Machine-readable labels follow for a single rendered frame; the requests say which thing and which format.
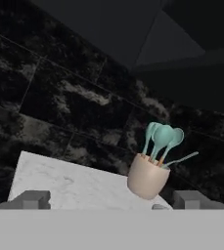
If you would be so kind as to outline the teal spoon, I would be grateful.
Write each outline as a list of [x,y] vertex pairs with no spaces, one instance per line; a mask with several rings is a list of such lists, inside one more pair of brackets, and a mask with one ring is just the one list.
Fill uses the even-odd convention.
[[157,127],[156,131],[152,135],[152,139],[155,144],[150,156],[151,162],[156,160],[158,152],[172,141],[173,136],[174,131],[171,126],[161,125]]
[[174,128],[173,133],[174,133],[173,139],[166,147],[164,154],[162,155],[162,157],[160,158],[160,160],[157,164],[158,166],[162,165],[162,163],[163,163],[166,155],[169,153],[169,151],[171,149],[173,149],[174,147],[179,146],[184,140],[185,134],[181,128]]
[[142,151],[143,157],[145,157],[147,155],[150,138],[152,137],[153,132],[158,128],[158,126],[159,126],[159,123],[151,122],[147,127],[145,145],[144,145],[144,148]]

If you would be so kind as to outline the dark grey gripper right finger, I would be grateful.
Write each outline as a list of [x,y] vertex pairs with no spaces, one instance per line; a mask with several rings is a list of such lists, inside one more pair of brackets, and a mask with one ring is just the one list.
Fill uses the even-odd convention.
[[175,190],[174,209],[224,210],[224,203],[211,200],[197,190]]

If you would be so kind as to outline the dark wall cabinet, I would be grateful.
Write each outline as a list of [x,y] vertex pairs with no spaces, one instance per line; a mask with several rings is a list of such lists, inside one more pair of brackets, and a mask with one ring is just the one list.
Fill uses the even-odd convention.
[[224,112],[224,0],[161,0],[132,73],[181,104]]

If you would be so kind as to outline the grey thin utensil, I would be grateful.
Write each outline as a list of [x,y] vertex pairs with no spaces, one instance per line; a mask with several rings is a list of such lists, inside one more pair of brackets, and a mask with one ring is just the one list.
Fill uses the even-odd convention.
[[189,158],[192,158],[192,157],[194,157],[194,156],[197,156],[197,155],[199,155],[199,152],[198,152],[198,151],[195,151],[195,152],[190,153],[190,154],[188,154],[188,155],[186,155],[186,156],[184,156],[184,157],[182,157],[182,158],[180,158],[180,159],[176,159],[176,160],[170,161],[170,162],[168,162],[168,163],[165,163],[165,164],[163,164],[163,165],[161,166],[161,168],[168,168],[170,165],[172,165],[172,164],[174,164],[174,163],[180,163],[180,162],[182,162],[182,161],[185,161],[185,160],[187,160],[187,159],[189,159]]

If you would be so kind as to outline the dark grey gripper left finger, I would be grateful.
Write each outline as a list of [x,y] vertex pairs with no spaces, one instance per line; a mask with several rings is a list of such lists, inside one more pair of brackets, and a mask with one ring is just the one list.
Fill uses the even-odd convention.
[[0,203],[0,209],[50,209],[49,190],[26,190],[11,201]]

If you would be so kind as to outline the dark cabinet door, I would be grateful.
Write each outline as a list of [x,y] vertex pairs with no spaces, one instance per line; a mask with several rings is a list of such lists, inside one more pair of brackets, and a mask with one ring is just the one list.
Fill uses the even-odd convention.
[[160,0],[30,1],[127,68],[160,9]]

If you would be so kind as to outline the beige utensil pot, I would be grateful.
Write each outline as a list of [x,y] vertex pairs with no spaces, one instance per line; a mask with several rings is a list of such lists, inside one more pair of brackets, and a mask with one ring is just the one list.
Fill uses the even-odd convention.
[[158,196],[168,180],[170,169],[157,164],[157,160],[150,162],[148,155],[143,157],[137,153],[129,169],[127,187],[143,199],[151,200]]

